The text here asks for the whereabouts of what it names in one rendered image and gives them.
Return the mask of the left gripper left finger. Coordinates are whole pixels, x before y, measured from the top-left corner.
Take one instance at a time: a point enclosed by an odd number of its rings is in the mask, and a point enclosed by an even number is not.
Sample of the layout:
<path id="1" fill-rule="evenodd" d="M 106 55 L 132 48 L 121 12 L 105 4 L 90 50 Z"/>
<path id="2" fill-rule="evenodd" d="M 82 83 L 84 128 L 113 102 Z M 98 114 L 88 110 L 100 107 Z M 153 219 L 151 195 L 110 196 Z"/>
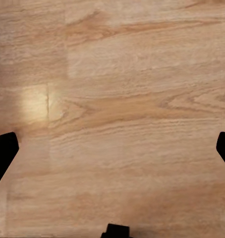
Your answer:
<path id="1" fill-rule="evenodd" d="M 18 141 L 14 132 L 0 135 L 0 180 L 18 151 Z"/>

